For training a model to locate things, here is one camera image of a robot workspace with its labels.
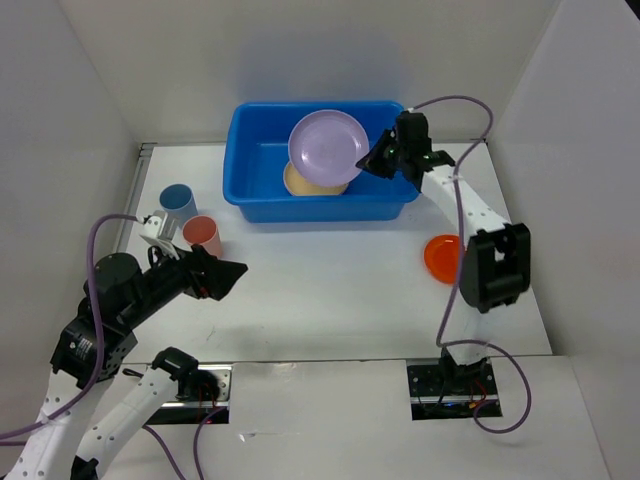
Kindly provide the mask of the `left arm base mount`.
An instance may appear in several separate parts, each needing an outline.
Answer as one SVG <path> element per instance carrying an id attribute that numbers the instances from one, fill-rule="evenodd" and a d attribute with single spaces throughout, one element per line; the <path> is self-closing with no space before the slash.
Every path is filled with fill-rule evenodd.
<path id="1" fill-rule="evenodd" d="M 197 425 L 213 411 L 207 424 L 228 424 L 232 369 L 231 364 L 200 365 L 197 383 L 165 402 L 146 424 Z"/>

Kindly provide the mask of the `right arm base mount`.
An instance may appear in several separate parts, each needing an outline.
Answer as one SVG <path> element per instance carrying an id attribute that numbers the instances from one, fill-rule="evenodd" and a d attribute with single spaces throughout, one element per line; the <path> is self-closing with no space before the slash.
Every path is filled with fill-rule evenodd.
<path id="1" fill-rule="evenodd" d="M 483 360 L 466 372 L 453 372 L 444 361 L 409 361 L 406 365 L 413 421 L 502 417 L 491 363 Z"/>

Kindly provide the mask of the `purple plate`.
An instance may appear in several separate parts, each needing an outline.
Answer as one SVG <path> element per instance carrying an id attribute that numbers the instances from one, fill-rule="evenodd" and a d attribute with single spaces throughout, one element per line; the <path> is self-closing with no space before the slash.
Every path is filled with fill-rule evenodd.
<path id="1" fill-rule="evenodd" d="M 354 180 L 356 166 L 369 152 L 363 126 L 351 115 L 324 109 L 303 117 L 288 139 L 289 161 L 310 183 L 335 187 Z"/>

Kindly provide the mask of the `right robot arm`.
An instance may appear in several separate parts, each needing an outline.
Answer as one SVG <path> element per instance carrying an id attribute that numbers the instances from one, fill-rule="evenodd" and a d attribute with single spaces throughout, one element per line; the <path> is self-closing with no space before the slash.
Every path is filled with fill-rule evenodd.
<path id="1" fill-rule="evenodd" d="M 433 149 L 422 113 L 400 113 L 357 165 L 381 178 L 402 175 L 458 230 L 452 297 L 436 334 L 438 380 L 444 393 L 457 395 L 475 385 L 505 309 L 529 289 L 530 231 L 496 213 L 458 163 Z"/>

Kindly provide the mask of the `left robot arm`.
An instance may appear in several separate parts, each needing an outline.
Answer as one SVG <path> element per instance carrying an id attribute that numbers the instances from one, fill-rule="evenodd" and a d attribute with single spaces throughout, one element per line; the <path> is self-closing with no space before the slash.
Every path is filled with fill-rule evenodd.
<path id="1" fill-rule="evenodd" d="M 159 352 L 129 394 L 102 420 L 92 417 L 134 349 L 135 329 L 174 298 L 223 299 L 247 272 L 203 247 L 158 254 L 143 271 L 128 253 L 91 262 L 85 298 L 61 332 L 48 389 L 9 479 L 100 479 L 117 454 L 161 406 L 199 391 L 215 401 L 217 380 L 191 355 Z"/>

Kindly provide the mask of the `yellow plate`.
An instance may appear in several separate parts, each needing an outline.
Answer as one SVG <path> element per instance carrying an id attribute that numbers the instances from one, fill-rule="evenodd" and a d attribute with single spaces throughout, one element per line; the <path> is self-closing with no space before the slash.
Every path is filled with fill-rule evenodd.
<path id="1" fill-rule="evenodd" d="M 343 194 L 349 186 L 348 183 L 334 187 L 315 185 L 305 179 L 291 162 L 288 162 L 284 168 L 283 182 L 287 191 L 293 196 L 336 196 Z"/>

